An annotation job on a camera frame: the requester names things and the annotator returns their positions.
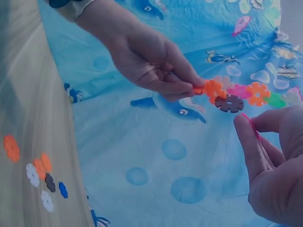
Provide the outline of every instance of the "cartoon dolphin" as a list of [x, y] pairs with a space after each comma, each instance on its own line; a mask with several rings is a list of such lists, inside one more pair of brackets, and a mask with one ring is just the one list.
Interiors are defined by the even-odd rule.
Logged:
[[134, 7], [144, 14], [148, 14], [150, 17], [159, 17], [164, 19], [164, 15], [157, 7], [154, 7], [149, 0], [133, 0]]
[[205, 110], [203, 107], [193, 104], [191, 98], [183, 98], [176, 102], [169, 102], [158, 93], [154, 93], [152, 97], [133, 100], [131, 106], [158, 109], [163, 114], [183, 124], [193, 124], [197, 120], [207, 124], [207, 119], [204, 116]]
[[263, 0], [251, 0], [251, 4], [253, 6], [253, 8], [255, 9], [264, 9], [263, 5]]
[[229, 63], [229, 62], [236, 62], [240, 65], [239, 60], [232, 55], [228, 57], [226, 55], [218, 54], [215, 51], [206, 51], [208, 57], [206, 58], [207, 63]]

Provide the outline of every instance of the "white flower decoration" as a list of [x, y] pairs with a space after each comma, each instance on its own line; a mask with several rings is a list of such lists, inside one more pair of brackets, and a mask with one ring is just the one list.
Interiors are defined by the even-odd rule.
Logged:
[[48, 212], [52, 213], [54, 210], [53, 201], [52, 201], [51, 196], [46, 191], [41, 192], [41, 201], [43, 203], [44, 208]]
[[287, 103], [287, 105], [303, 105], [301, 97], [297, 93], [288, 92], [281, 95], [281, 99]]
[[31, 163], [28, 163], [26, 166], [26, 170], [27, 170], [27, 178], [29, 179], [29, 182], [32, 184], [32, 186], [36, 188], [39, 187], [40, 180], [36, 168]]
[[234, 89], [235, 85], [231, 82], [231, 79], [227, 76], [215, 76], [214, 80], [220, 82], [222, 84], [222, 90], [227, 91], [228, 89]]

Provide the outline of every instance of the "sleeve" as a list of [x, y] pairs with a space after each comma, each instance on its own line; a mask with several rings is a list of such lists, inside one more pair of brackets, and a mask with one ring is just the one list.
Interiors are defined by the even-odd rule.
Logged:
[[94, 0], [45, 0], [68, 21], [74, 22]]

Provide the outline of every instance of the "wrist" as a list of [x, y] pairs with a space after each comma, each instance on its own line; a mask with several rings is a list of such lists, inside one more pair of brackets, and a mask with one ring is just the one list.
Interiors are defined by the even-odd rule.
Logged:
[[99, 39], [108, 49], [141, 26], [140, 21], [113, 0], [95, 0], [76, 23]]

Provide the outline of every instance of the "orange plastic disc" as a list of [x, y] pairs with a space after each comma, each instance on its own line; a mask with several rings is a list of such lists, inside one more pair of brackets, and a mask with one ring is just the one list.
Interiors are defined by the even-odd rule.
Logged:
[[209, 97], [211, 104], [214, 104], [214, 101], [217, 97], [226, 98], [226, 92], [222, 90], [223, 85], [216, 80], [209, 80], [205, 83], [204, 91]]
[[196, 95], [202, 95], [203, 94], [203, 90], [204, 90], [204, 88], [195, 87], [194, 88], [194, 93]]
[[46, 177], [45, 168], [43, 162], [40, 159], [34, 160], [34, 166], [41, 180], [44, 180]]
[[11, 135], [4, 137], [4, 148], [7, 156], [13, 161], [18, 162], [20, 159], [20, 149], [14, 137]]
[[46, 171], [50, 173], [52, 171], [52, 162], [49, 159], [48, 155], [43, 153], [41, 155], [41, 161], [42, 161], [43, 166], [46, 169]]
[[264, 98], [270, 97], [270, 91], [265, 84], [259, 82], [253, 82], [247, 86], [246, 91], [252, 93], [252, 96], [248, 99], [248, 103], [253, 106], [263, 106], [267, 104]]

